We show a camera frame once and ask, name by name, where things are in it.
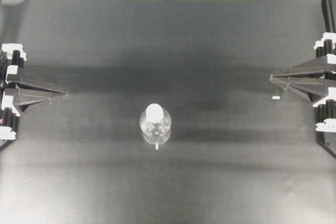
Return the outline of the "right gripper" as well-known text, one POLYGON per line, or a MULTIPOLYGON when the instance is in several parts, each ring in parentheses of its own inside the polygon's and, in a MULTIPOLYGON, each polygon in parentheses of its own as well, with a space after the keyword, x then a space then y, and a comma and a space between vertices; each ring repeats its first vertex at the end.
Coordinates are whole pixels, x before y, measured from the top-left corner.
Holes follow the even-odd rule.
POLYGON ((316 130, 335 132, 335 33, 316 41, 316 58, 271 74, 271 83, 302 97, 318 110, 316 130), (309 76, 318 74, 319 78, 309 76))

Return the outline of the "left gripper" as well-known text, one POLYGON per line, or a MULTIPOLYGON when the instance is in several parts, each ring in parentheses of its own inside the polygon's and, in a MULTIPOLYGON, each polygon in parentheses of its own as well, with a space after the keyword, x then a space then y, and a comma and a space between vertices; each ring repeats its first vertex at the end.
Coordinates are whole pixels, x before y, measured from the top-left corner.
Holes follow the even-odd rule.
POLYGON ((35 106, 63 99, 67 90, 51 82, 9 81, 27 60, 21 44, 1 45, 1 140, 15 140, 19 118, 35 106))

